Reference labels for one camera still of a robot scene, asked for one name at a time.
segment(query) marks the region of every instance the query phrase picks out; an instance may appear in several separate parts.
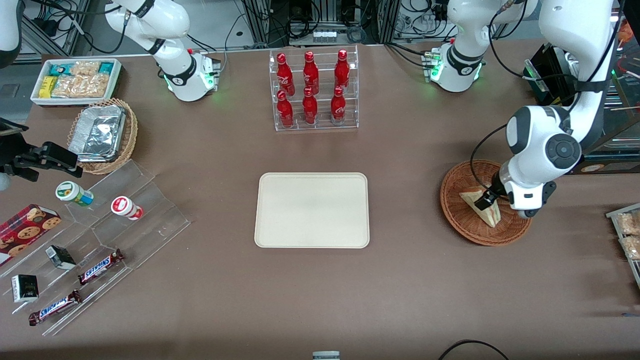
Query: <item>red cookie box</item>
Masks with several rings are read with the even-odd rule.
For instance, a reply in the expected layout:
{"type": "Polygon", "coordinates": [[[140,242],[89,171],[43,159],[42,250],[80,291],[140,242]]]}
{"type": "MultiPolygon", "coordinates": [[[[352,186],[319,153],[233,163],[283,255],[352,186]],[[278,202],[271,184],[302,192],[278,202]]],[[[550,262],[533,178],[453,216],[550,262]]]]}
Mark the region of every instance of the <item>red cookie box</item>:
{"type": "Polygon", "coordinates": [[[1,224],[0,266],[20,254],[61,221],[57,212],[31,204],[1,224]]]}

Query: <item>clear plastic shelf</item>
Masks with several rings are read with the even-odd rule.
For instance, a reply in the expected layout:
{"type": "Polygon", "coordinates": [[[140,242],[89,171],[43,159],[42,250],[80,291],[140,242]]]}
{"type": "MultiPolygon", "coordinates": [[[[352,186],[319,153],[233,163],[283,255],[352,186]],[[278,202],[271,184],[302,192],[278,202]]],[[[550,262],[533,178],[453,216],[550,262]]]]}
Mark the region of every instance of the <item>clear plastic shelf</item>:
{"type": "Polygon", "coordinates": [[[319,70],[320,92],[316,95],[318,103],[318,116],[316,124],[308,125],[304,120],[304,111],[302,108],[302,100],[304,98],[303,89],[304,78],[302,71],[305,67],[305,51],[308,49],[282,49],[271,51],[269,54],[269,80],[271,87],[271,102],[273,103],[273,122],[276,131],[288,130],[338,130],[353,129],[360,125],[358,99],[360,96],[358,87],[358,48],[355,46],[341,47],[315,47],[313,48],[314,59],[319,70]],[[331,99],[333,98],[333,89],[335,88],[335,77],[333,70],[338,61],[338,50],[345,49],[347,51],[347,62],[349,63],[349,86],[344,92],[346,106],[344,109],[345,121],[342,125],[335,125],[331,122],[331,99]],[[284,53],[287,56],[287,63],[293,71],[293,83],[296,87],[296,93],[288,97],[289,102],[293,106],[292,127],[284,127],[278,117],[278,99],[276,97],[280,84],[278,83],[278,64],[275,56],[284,53]]]}
{"type": "Polygon", "coordinates": [[[115,284],[148,258],[164,247],[171,239],[184,230],[190,221],[169,201],[153,183],[153,176],[129,161],[122,168],[106,176],[89,190],[94,194],[94,202],[85,208],[69,204],[69,215],[74,220],[52,239],[41,244],[28,257],[5,273],[3,286],[4,301],[13,301],[10,275],[29,274],[38,277],[40,297],[32,303],[15,304],[13,312],[24,317],[28,326],[29,315],[49,304],[66,297],[74,289],[79,289],[84,299],[69,311],[52,315],[34,328],[42,335],[55,335],[115,284]],[[111,212],[111,200],[119,195],[130,197],[145,210],[137,221],[115,215],[111,212]],[[53,266],[45,253],[45,245],[66,248],[77,262],[71,270],[60,270],[53,266]],[[120,249],[125,259],[100,275],[96,280],[80,286],[78,275],[120,249]]]}

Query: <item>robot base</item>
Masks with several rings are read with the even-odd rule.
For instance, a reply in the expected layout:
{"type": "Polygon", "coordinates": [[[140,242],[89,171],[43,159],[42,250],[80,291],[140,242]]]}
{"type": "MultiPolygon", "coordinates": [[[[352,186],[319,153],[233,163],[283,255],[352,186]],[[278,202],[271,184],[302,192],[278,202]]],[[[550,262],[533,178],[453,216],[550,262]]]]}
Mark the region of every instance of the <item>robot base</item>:
{"type": "Polygon", "coordinates": [[[196,71],[185,85],[171,84],[166,76],[164,77],[169,90],[182,101],[196,101],[209,92],[218,90],[221,64],[214,63],[211,58],[202,54],[192,54],[191,56],[196,60],[196,71]]]}
{"type": "Polygon", "coordinates": [[[447,51],[450,47],[451,44],[434,47],[430,53],[421,56],[423,66],[429,67],[424,69],[424,79],[427,83],[436,83],[449,92],[463,92],[478,79],[482,64],[478,65],[475,74],[461,76],[447,60],[447,51]]]}

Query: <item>small bottle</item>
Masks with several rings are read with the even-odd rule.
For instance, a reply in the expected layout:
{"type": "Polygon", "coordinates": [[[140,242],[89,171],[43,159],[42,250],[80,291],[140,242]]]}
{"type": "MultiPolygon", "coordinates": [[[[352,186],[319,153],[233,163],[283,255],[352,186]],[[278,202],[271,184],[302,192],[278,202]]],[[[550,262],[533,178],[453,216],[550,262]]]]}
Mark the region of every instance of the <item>small bottle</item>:
{"type": "Polygon", "coordinates": [[[280,53],[276,56],[278,61],[278,82],[280,83],[280,89],[284,90],[288,96],[296,94],[296,87],[293,85],[293,72],[289,64],[287,64],[287,57],[285,54],[280,53]]]}
{"type": "Polygon", "coordinates": [[[311,51],[305,52],[305,68],[302,73],[305,75],[305,87],[310,86],[313,95],[317,95],[320,92],[320,75],[311,51]]]}
{"type": "Polygon", "coordinates": [[[82,188],[82,186],[65,181],[56,188],[56,196],[62,201],[71,201],[85,207],[93,202],[93,193],[82,188]]]}
{"type": "Polygon", "coordinates": [[[287,94],[283,90],[278,91],[278,116],[280,122],[284,127],[293,126],[293,107],[289,100],[287,100],[287,94]]]}
{"type": "Polygon", "coordinates": [[[336,86],[333,89],[333,99],[331,99],[331,122],[333,125],[340,126],[344,124],[344,107],[346,101],[342,96],[342,87],[336,86]]]}
{"type": "Polygon", "coordinates": [[[349,63],[347,62],[347,51],[338,51],[338,63],[335,64],[335,86],[341,86],[342,91],[349,87],[349,63]]]}
{"type": "Polygon", "coordinates": [[[118,196],[111,203],[111,211],[114,214],[128,218],[129,220],[137,220],[144,215],[145,210],[126,196],[118,196]]]}
{"type": "Polygon", "coordinates": [[[302,100],[302,107],[305,109],[305,122],[309,125],[315,125],[318,115],[318,101],[316,97],[314,97],[314,92],[310,86],[305,88],[305,98],[302,100]]]}

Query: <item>snickers bar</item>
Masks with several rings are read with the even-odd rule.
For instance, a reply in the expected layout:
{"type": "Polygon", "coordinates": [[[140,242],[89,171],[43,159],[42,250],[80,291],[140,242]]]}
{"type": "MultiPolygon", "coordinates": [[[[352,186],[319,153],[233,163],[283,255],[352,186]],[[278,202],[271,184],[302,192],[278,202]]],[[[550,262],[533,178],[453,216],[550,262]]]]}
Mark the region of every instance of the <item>snickers bar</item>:
{"type": "Polygon", "coordinates": [[[87,270],[84,274],[78,275],[78,279],[80,279],[80,285],[85,285],[88,282],[96,280],[98,276],[102,275],[102,273],[107,271],[108,268],[119,263],[123,259],[124,256],[120,252],[120,249],[116,249],[114,252],[110,253],[109,256],[107,256],[104,260],[87,270]]]}
{"type": "Polygon", "coordinates": [[[40,311],[36,311],[29,315],[29,326],[36,326],[39,323],[43,322],[46,318],[53,314],[58,314],[68,309],[72,305],[80,304],[82,302],[82,297],[77,290],[74,290],[66,297],[54,302],[53,304],[45,307],[40,311]]]}

